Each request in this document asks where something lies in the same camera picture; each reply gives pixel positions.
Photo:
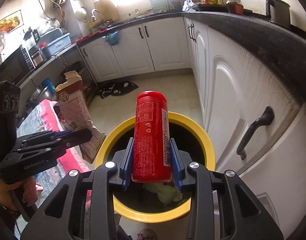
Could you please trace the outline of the person's left hand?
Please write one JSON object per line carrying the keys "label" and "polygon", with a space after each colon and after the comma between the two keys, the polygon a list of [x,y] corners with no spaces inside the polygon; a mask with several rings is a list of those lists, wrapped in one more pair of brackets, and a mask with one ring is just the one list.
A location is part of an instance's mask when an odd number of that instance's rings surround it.
{"label": "person's left hand", "polygon": [[22,202],[27,203],[28,206],[32,206],[37,200],[37,189],[35,187],[34,176],[25,178],[22,181],[18,181],[15,184],[5,184],[3,180],[0,179],[0,204],[12,211],[18,211],[16,204],[13,202],[10,196],[10,191],[15,190],[19,187],[24,189]]}

